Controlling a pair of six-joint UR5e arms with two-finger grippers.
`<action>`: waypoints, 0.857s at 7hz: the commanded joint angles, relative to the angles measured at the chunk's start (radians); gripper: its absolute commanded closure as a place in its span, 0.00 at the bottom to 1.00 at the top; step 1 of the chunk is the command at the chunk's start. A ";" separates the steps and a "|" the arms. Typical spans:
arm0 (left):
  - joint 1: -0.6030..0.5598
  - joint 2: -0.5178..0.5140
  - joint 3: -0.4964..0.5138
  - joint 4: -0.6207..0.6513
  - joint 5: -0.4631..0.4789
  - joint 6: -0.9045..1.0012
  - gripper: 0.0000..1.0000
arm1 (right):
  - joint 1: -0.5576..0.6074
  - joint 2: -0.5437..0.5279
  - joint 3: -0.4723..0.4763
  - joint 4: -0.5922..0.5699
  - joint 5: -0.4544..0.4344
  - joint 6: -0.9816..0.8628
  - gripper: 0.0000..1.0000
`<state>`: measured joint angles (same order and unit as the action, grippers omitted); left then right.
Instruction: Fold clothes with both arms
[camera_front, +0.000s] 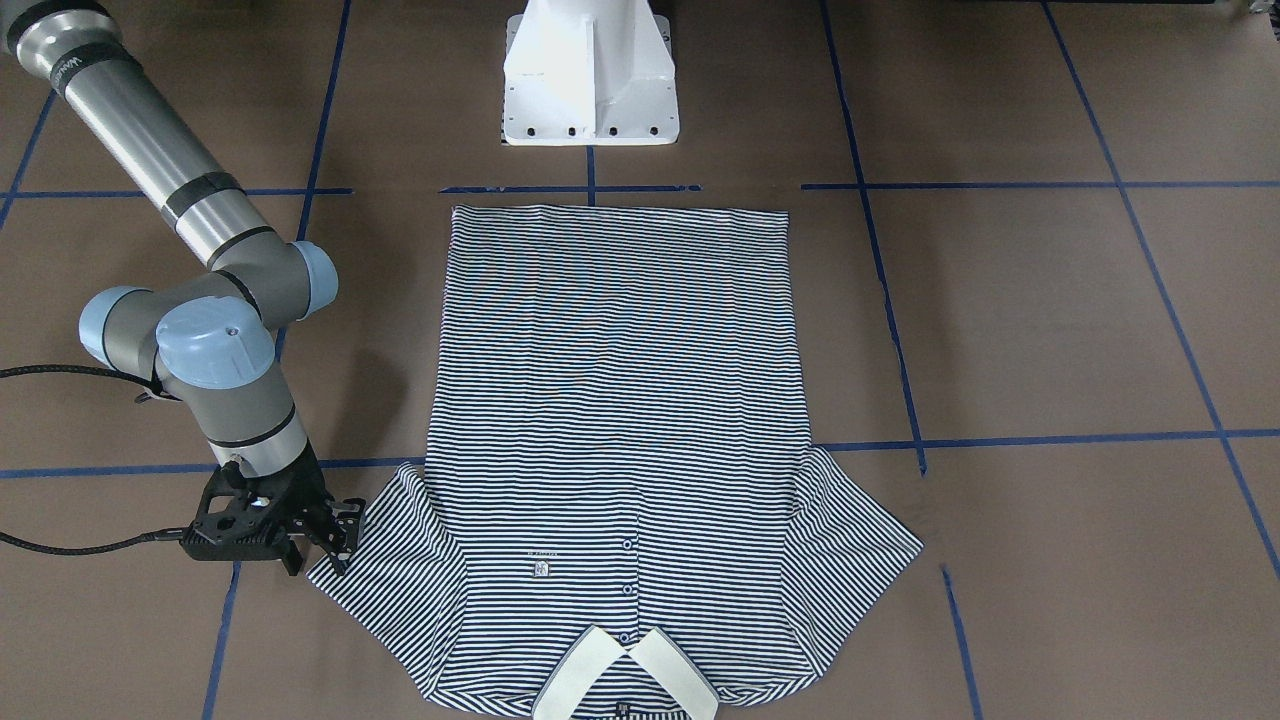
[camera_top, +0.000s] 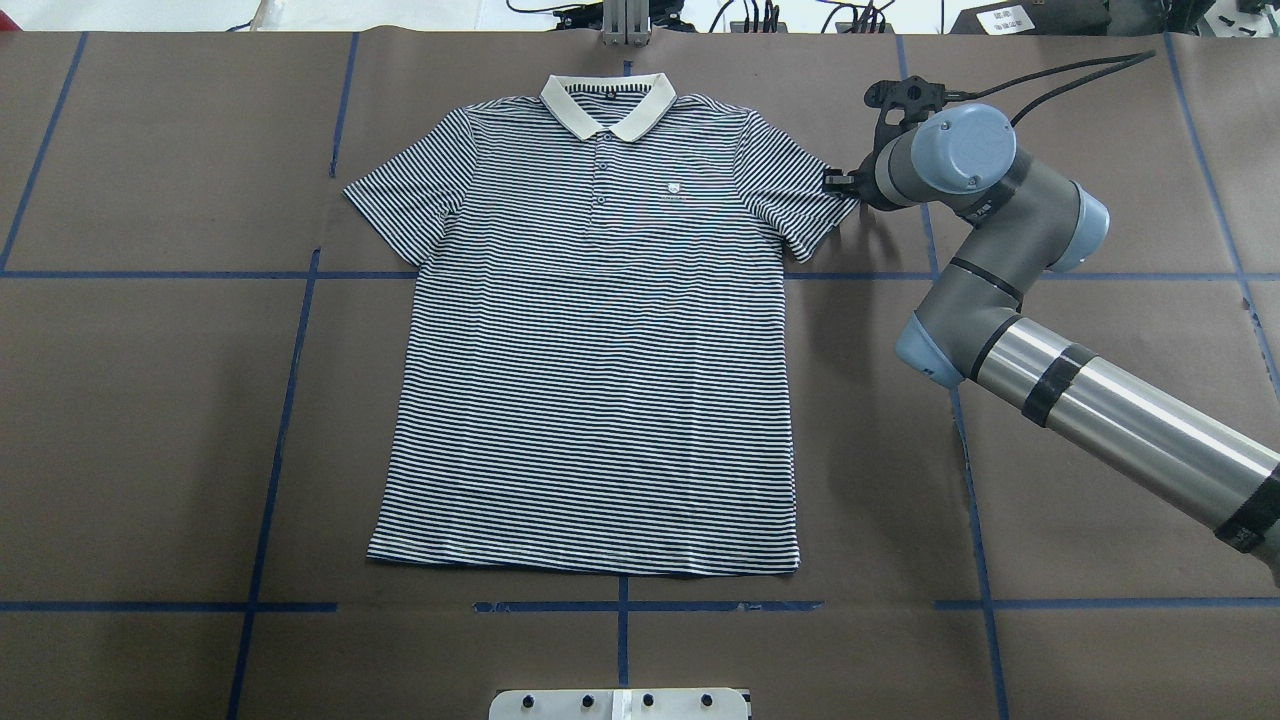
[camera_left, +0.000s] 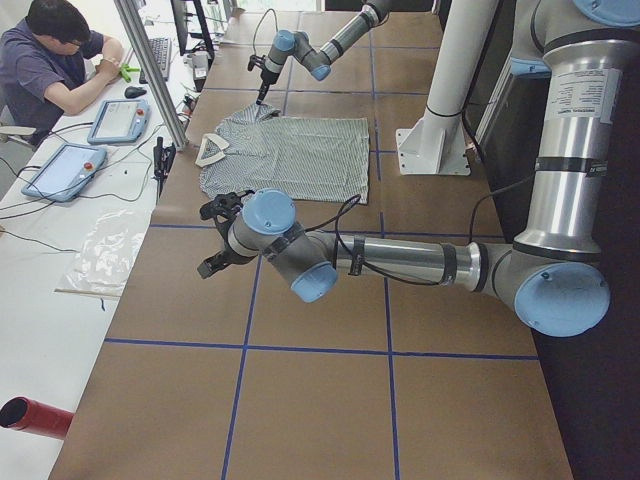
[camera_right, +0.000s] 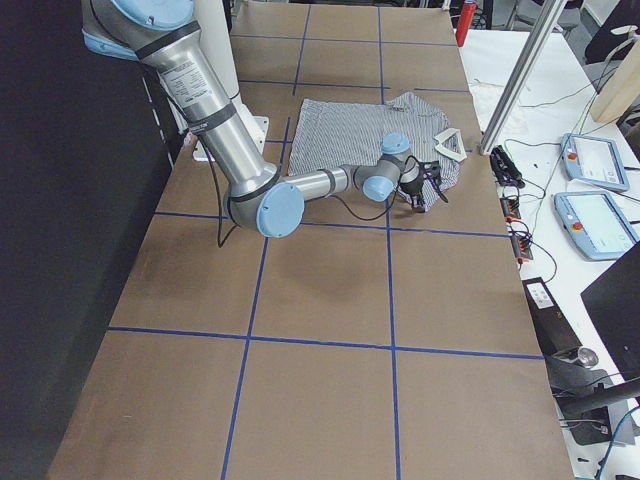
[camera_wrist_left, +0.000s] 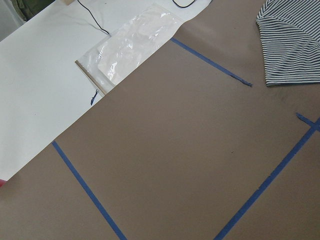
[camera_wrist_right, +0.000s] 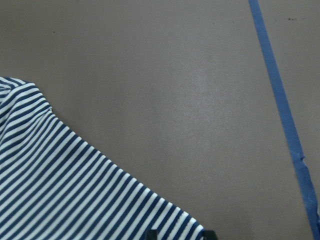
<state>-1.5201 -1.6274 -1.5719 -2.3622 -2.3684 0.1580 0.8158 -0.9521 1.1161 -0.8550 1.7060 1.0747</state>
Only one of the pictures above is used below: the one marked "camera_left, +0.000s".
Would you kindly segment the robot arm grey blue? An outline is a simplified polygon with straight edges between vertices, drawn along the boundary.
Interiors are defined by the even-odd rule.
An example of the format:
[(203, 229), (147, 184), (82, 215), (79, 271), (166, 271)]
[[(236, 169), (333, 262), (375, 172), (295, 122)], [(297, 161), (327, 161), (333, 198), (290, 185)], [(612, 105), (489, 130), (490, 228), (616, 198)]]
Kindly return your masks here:
[(316, 50), (306, 32), (278, 30), (269, 52), (249, 58), (247, 69), (261, 70), (261, 86), (256, 104), (261, 105), (272, 85), (279, 80), (287, 60), (292, 57), (317, 81), (323, 81), (331, 73), (331, 66), (370, 30), (380, 26), (391, 12), (391, 1), (365, 1), (360, 12)]
[[(452, 1), (423, 117), (396, 131), (403, 174), (453, 174), (450, 146), (460, 121), (498, 1)], [(251, 59), (261, 70), (262, 102), (288, 58), (316, 80), (369, 30), (382, 24), (392, 1), (366, 1), (361, 12), (319, 50), (303, 32), (280, 30), (269, 53)], [(200, 208), (222, 238), (202, 261), (202, 278), (262, 256), (305, 302), (336, 284), (336, 268), (351, 276), (379, 274), (420, 286), (463, 285), (512, 308), (527, 326), (571, 337), (594, 327), (610, 303), (609, 287), (593, 265), (592, 238), (620, 81), (639, 56), (639, 1), (516, 1), (511, 50), (514, 76), (550, 76), (526, 228), (509, 246), (427, 244), (340, 236), (338, 214), (306, 229), (293, 200), (266, 188), (219, 194)]]

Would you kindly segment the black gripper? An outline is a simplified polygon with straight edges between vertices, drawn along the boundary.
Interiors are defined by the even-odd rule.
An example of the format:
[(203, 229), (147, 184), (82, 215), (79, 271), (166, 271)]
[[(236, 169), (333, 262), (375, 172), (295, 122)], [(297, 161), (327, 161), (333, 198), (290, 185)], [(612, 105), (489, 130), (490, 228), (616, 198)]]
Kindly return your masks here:
[(269, 72), (263, 72), (261, 74), (261, 85), (258, 91), (258, 97), (256, 99), (257, 104), (262, 104), (264, 102), (273, 83), (273, 76)]
[(221, 248), (213, 256), (204, 259), (197, 267), (197, 272), (201, 278), (209, 278), (219, 271), (226, 269), (228, 266), (236, 264), (240, 256), (226, 246)]

